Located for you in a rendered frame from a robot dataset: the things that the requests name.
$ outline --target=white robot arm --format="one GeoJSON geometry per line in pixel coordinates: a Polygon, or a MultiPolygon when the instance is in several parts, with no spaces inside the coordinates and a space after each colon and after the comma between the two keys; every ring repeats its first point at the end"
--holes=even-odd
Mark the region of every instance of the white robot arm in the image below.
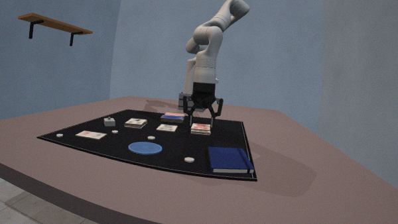
{"type": "Polygon", "coordinates": [[[222,43],[222,33],[249,10],[249,5],[242,0],[227,0],[210,21],[195,29],[193,37],[186,44],[186,51],[196,54],[195,58],[188,60],[184,92],[180,94],[180,98],[181,95],[184,96],[184,112],[190,116],[190,125],[196,108],[209,109],[212,125],[213,118],[220,116],[222,99],[221,102],[218,101],[217,113],[213,111],[212,104],[216,100],[216,59],[222,43]],[[193,102],[190,111],[187,109],[188,100],[193,102]]]}

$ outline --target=white card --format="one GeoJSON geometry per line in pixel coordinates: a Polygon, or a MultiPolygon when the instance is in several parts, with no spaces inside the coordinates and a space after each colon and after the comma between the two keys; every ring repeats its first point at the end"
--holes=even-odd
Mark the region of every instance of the white card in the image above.
{"type": "Polygon", "coordinates": [[[129,125],[142,125],[145,122],[147,122],[147,120],[145,120],[145,119],[132,118],[132,119],[128,120],[126,122],[126,124],[129,124],[129,125]]]}
{"type": "Polygon", "coordinates": [[[210,125],[193,123],[192,126],[191,126],[191,129],[210,130],[210,125]]]}
{"type": "Polygon", "coordinates": [[[82,131],[81,133],[76,134],[76,136],[85,137],[89,139],[101,139],[106,136],[104,133],[95,133],[93,131],[82,131]]]}
{"type": "Polygon", "coordinates": [[[172,131],[172,132],[175,132],[177,127],[178,127],[177,125],[161,124],[156,130],[158,130],[158,131],[172,131]]]}
{"type": "Polygon", "coordinates": [[[166,116],[185,117],[184,113],[165,113],[166,116]]]}

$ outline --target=black mat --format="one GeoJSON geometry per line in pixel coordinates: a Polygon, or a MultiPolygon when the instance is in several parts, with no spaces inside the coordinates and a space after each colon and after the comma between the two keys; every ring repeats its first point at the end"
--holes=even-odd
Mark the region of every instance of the black mat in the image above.
{"type": "MultiPolygon", "coordinates": [[[[242,148],[254,165],[243,122],[216,119],[211,135],[194,135],[190,133],[188,117],[183,123],[176,124],[161,122],[162,115],[163,113],[124,110],[37,138],[98,156],[167,172],[207,178],[257,181],[255,171],[253,174],[215,174],[210,171],[209,146],[242,148]],[[114,118],[116,127],[105,127],[103,119],[106,117],[114,118]],[[124,127],[124,123],[131,118],[146,119],[148,123],[142,129],[124,127]],[[178,125],[178,128],[175,132],[157,131],[156,128],[160,124],[178,125]],[[112,130],[118,130],[118,133],[113,134],[112,130]],[[82,131],[107,135],[99,140],[77,137],[76,134],[82,131]],[[63,137],[57,137],[59,133],[62,133],[63,137]],[[154,136],[155,140],[149,140],[148,136],[154,136]],[[128,149],[128,146],[134,142],[153,142],[161,145],[163,149],[153,155],[136,154],[128,149]],[[195,161],[185,162],[185,157],[192,157],[195,161]]],[[[194,117],[192,122],[210,124],[210,119],[194,117]]]]}

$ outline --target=tiled floor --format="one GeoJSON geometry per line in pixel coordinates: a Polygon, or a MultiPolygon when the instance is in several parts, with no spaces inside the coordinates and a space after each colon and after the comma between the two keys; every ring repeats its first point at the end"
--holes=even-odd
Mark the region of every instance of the tiled floor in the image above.
{"type": "Polygon", "coordinates": [[[97,224],[0,179],[1,224],[97,224]]]}

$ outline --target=blue circular coaster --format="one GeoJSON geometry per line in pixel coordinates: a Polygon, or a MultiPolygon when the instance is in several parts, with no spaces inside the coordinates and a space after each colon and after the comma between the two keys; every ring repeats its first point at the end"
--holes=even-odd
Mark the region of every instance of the blue circular coaster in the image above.
{"type": "Polygon", "coordinates": [[[129,145],[129,150],[137,154],[152,155],[160,153],[162,151],[162,147],[151,142],[134,142],[129,145]]]}

